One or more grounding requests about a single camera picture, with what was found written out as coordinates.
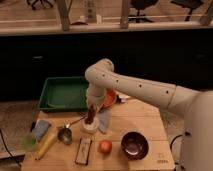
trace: wooden tabletop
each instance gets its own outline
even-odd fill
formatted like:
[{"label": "wooden tabletop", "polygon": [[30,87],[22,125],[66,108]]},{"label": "wooden tabletop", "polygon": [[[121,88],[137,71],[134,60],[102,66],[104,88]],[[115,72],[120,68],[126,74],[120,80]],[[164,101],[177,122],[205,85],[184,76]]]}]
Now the wooden tabletop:
[{"label": "wooden tabletop", "polygon": [[[72,125],[71,145],[56,142],[45,154],[35,161],[32,153],[26,154],[22,164],[23,171],[79,171],[79,170],[173,170],[174,161],[164,130],[159,110],[142,101],[131,99],[126,103],[116,104],[108,109],[111,113],[107,134],[97,131],[91,135],[80,130],[81,122]],[[75,112],[49,113],[40,112],[39,119],[49,121],[52,126],[48,133],[80,118]],[[130,161],[121,151],[121,139],[127,132],[137,131],[148,140],[149,152],[142,160]],[[91,138],[93,143],[87,166],[75,164],[80,138]],[[98,152],[99,141],[112,141],[109,155]]]}]

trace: office chair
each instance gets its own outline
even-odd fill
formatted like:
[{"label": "office chair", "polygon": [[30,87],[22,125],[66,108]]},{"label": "office chair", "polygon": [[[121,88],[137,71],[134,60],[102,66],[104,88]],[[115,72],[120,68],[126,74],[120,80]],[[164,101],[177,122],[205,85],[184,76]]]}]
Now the office chair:
[{"label": "office chair", "polygon": [[38,1],[40,1],[42,5],[44,5],[43,2],[46,2],[50,6],[50,8],[53,8],[53,5],[48,0],[34,0],[32,4],[30,3],[30,0],[27,0],[27,4],[31,5],[33,10],[36,10],[35,4]]},{"label": "office chair", "polygon": [[182,6],[183,8],[189,8],[185,21],[189,21],[193,11],[203,4],[201,0],[172,0],[171,3]]},{"label": "office chair", "polygon": [[136,23],[140,23],[140,21],[152,23],[153,21],[146,18],[145,14],[140,14],[140,11],[146,9],[147,7],[155,5],[157,2],[158,0],[131,0],[130,2],[131,8],[136,9],[137,14],[129,15],[129,17],[131,17],[129,21],[135,20]]}]

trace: brown bowl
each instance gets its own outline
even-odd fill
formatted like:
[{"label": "brown bowl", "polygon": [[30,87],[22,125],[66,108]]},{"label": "brown bowl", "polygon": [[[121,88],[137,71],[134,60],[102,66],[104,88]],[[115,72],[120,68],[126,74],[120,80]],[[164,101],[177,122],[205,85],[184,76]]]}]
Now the brown bowl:
[{"label": "brown bowl", "polygon": [[149,151],[146,138],[138,132],[128,132],[125,134],[121,140],[121,148],[124,154],[131,160],[143,159]]}]

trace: green tray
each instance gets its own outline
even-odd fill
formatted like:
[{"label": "green tray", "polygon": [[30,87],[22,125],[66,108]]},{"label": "green tray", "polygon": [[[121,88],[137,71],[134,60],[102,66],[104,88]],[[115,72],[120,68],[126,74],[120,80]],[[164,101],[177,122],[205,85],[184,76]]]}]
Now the green tray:
[{"label": "green tray", "polygon": [[43,112],[86,111],[84,77],[47,78],[41,93],[38,110]]}]

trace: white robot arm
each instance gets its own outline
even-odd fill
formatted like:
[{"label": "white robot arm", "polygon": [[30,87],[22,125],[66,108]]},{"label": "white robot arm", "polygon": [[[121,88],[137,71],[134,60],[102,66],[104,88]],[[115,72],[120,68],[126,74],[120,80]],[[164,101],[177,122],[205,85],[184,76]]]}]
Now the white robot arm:
[{"label": "white robot arm", "polygon": [[184,171],[213,170],[213,91],[200,92],[114,73],[109,59],[102,59],[85,72],[89,82],[87,104],[100,108],[106,89],[114,89],[184,117],[180,167]]}]

